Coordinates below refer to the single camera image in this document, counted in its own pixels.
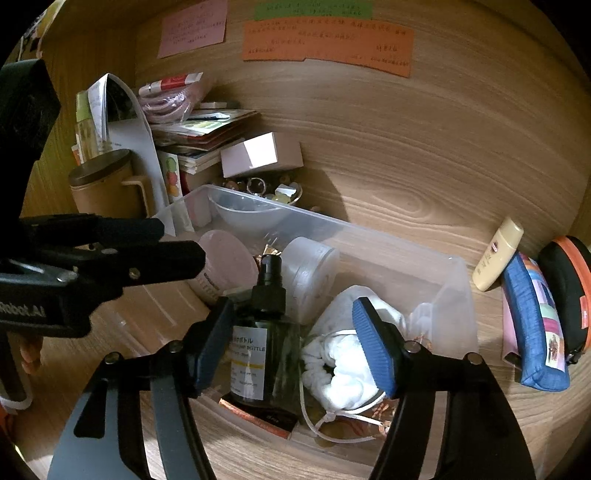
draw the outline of pink box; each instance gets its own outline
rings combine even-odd
[[[271,132],[222,150],[223,176],[227,179],[303,166],[300,143],[282,133]]]

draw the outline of blue pouch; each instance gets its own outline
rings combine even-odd
[[[515,252],[502,278],[521,356],[521,384],[550,392],[566,390],[570,377],[564,336],[538,264]]]

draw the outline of white drawstring pouch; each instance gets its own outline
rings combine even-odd
[[[300,405],[304,420],[318,437],[333,443],[359,443],[374,437],[335,439],[320,427],[337,416],[382,425],[379,420],[359,415],[381,403],[385,394],[376,387],[365,354],[353,327],[353,302],[367,297],[384,322],[396,325],[405,336],[404,316],[380,299],[373,290],[355,285],[338,294],[318,318],[301,350],[304,372],[300,380]],[[326,367],[333,369],[329,373]],[[304,387],[320,402],[326,414],[313,424],[306,412]]]

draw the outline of spray bottle label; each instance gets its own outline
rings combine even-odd
[[[244,398],[263,400],[267,329],[235,326],[230,351],[232,392]]]

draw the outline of plastic bag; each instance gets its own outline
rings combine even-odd
[[[184,82],[188,80],[181,79],[189,77],[196,80],[185,85]],[[179,83],[181,86],[170,88]],[[164,79],[142,87],[138,101],[151,124],[183,122],[189,117],[193,108],[209,93],[212,84],[209,77],[203,73],[178,77],[175,83],[172,79]]]

